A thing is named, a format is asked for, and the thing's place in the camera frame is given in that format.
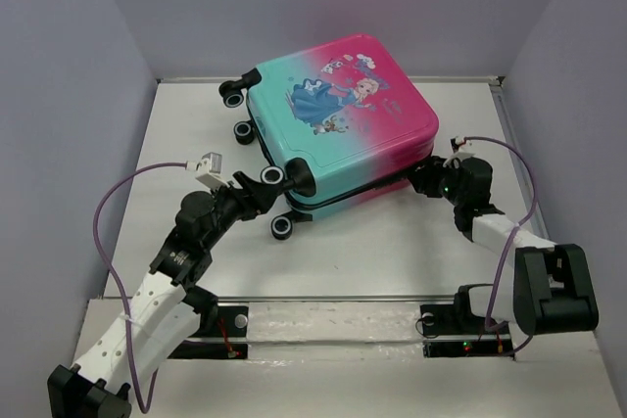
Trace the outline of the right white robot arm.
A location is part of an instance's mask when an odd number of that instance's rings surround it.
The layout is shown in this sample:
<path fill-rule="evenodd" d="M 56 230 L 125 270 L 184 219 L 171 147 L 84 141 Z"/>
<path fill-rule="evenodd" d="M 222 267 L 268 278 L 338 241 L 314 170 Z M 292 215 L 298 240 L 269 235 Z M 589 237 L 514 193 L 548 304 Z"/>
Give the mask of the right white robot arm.
<path fill-rule="evenodd" d="M 484 322 L 490 328 L 514 323 L 529 337 L 595 330 L 599 309 L 583 249 L 543 239 L 510 220 L 491 201 L 492 178 L 492 167 L 477 158 L 431 158 L 408 176 L 416 193 L 452 204 L 457 230 L 498 255 L 499 272 L 513 270 L 508 288 L 495 282 L 460 286 L 453 324 L 472 332 Z"/>

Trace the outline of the pink and teal suitcase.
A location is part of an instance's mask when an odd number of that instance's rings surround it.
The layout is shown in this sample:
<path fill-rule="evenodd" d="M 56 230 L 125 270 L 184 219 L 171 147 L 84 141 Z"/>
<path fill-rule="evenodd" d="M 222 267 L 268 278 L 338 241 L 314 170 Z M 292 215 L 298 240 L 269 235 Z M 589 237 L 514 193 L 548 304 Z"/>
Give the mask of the pink and teal suitcase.
<path fill-rule="evenodd" d="M 293 181 L 289 211 L 270 231 L 288 239 L 316 220 L 403 186 L 404 174 L 433 151 L 439 120 L 383 44 L 353 34 L 257 64 L 218 88 L 248 119 L 233 132 L 258 141 Z"/>

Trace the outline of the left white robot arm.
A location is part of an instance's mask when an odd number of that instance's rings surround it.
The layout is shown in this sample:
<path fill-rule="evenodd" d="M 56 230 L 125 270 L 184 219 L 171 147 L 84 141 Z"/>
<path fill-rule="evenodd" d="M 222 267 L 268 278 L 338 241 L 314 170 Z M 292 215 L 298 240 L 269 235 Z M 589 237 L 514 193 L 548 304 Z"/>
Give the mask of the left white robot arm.
<path fill-rule="evenodd" d="M 267 213 L 294 185 L 276 166 L 254 180 L 211 176 L 206 190 L 187 194 L 174 226 L 134 293 L 121 292 L 122 311 L 106 333 L 71 366 L 47 380 L 55 417 L 127 417 L 146 413 L 161 364 L 190 335 L 217 323 L 217 297 L 198 283 L 212 248 L 238 222 Z"/>

